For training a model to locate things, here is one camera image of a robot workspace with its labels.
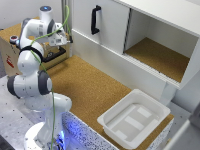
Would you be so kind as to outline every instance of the cabinet door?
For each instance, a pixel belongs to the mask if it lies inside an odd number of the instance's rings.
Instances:
[[[92,10],[96,12],[96,28],[99,33],[91,34]],[[73,29],[89,39],[119,54],[123,53],[130,9],[112,0],[74,0]]]

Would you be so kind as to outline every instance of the floor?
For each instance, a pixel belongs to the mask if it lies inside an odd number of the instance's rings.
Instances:
[[[2,61],[2,57],[1,57],[1,52],[0,52],[0,78],[5,76],[6,72],[4,69],[4,65],[3,65],[3,61]]]

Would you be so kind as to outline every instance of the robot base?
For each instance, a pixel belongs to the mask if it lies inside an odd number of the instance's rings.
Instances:
[[[24,137],[24,150],[49,150],[47,145],[41,145],[37,139],[35,138],[44,125],[44,122],[40,122],[34,126],[32,126],[27,132]],[[69,145],[70,139],[68,138],[65,140],[66,145]]]

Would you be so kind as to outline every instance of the open cabinet compartment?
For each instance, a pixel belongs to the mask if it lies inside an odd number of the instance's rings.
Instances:
[[[198,49],[197,36],[131,9],[124,55],[157,71],[178,88],[196,74],[191,69]]]

